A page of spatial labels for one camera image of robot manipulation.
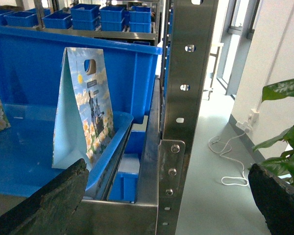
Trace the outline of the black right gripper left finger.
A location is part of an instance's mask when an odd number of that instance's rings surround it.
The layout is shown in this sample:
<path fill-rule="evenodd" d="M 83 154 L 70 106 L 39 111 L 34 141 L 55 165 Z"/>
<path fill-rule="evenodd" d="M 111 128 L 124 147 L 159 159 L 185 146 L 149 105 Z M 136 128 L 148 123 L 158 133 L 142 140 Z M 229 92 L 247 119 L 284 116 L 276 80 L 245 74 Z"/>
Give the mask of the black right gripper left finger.
<path fill-rule="evenodd" d="M 87 186 L 89 170 L 77 160 L 0 216 L 0 235 L 64 235 Z"/>

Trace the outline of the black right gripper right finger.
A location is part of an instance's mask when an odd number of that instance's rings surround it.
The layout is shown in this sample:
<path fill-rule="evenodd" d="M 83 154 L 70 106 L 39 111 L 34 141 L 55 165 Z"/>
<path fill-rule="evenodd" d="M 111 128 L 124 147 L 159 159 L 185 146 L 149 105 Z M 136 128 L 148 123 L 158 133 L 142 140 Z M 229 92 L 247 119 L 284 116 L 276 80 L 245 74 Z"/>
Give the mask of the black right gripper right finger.
<path fill-rule="evenodd" d="M 272 235 L 294 235 L 294 187 L 253 164 L 248 181 L 254 202 Z"/>

